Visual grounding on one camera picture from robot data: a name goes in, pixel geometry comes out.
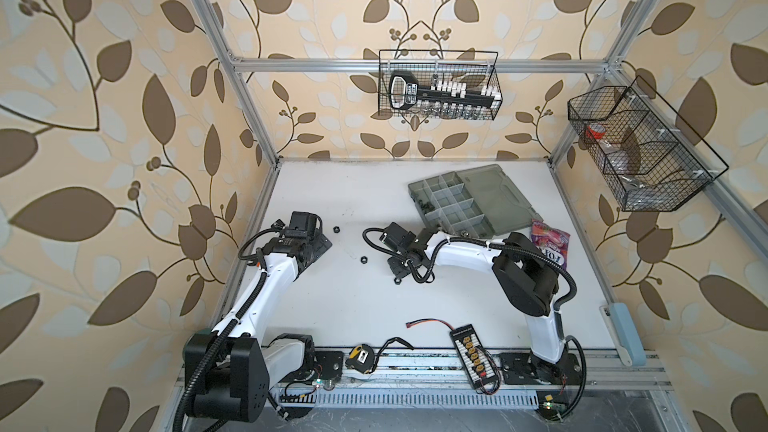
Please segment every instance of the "wallpaper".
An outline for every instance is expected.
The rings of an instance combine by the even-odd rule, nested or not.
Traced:
[[[501,74],[504,102],[489,121],[378,110],[371,75],[256,72],[247,79],[278,155],[314,159],[548,157],[568,123],[566,101],[587,85],[583,74]]]
[[[730,164],[721,180],[768,218],[768,2],[661,0],[645,27],[625,66],[679,107]],[[692,427],[768,430],[766,264],[704,194],[673,213],[619,212],[579,145],[558,172]]]
[[[245,57],[361,58],[365,48],[599,59],[634,0],[211,0]]]
[[[150,430],[266,164],[188,0],[1,1],[0,429]]]

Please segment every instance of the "candy bag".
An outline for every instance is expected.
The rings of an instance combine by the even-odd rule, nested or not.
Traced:
[[[534,220],[531,229],[531,242],[539,247],[544,255],[565,268],[568,258],[568,240],[571,234],[552,228],[541,221]]]

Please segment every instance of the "wire basket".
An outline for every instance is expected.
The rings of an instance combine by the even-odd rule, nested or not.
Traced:
[[[379,113],[494,120],[503,102],[497,58],[474,50],[380,50]]]
[[[674,112],[676,126],[657,116],[651,98]],[[626,212],[677,210],[728,169],[696,129],[640,76],[629,87],[604,86],[569,100],[568,120],[579,146],[589,151]],[[718,166],[699,158],[703,153]]]

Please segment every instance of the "white tabletop surface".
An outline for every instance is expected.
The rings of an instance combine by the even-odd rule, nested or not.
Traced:
[[[424,227],[408,184],[445,172],[493,162],[286,162],[266,210],[264,226],[293,211],[321,216],[331,249],[308,267],[280,300],[264,343],[283,333],[311,334],[319,347],[374,348],[399,336],[417,347],[450,348],[437,322],[406,329],[405,322],[440,318],[454,327],[473,324],[486,348],[528,348],[524,315],[506,299],[493,273],[438,266],[436,280],[400,285],[387,256],[362,240],[362,230],[397,222],[414,233]],[[500,162],[504,173],[552,227],[571,234],[568,271],[578,286],[562,307],[563,329],[585,348],[613,348],[598,307],[606,303],[574,225],[543,162]],[[334,226],[341,232],[333,233]],[[521,231],[528,235],[530,228]],[[367,264],[360,263],[361,256]],[[560,279],[560,294],[568,285]]]

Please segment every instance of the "mesh basket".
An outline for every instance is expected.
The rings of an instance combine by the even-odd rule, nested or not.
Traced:
[[[503,102],[497,57],[474,50],[380,50],[379,115],[494,120]]]
[[[651,97],[674,111],[675,127],[651,109]],[[579,146],[589,151],[626,212],[677,210],[728,169],[696,129],[641,77],[629,87],[605,86],[569,100],[568,120]],[[701,152],[721,165],[705,165],[698,158]]]

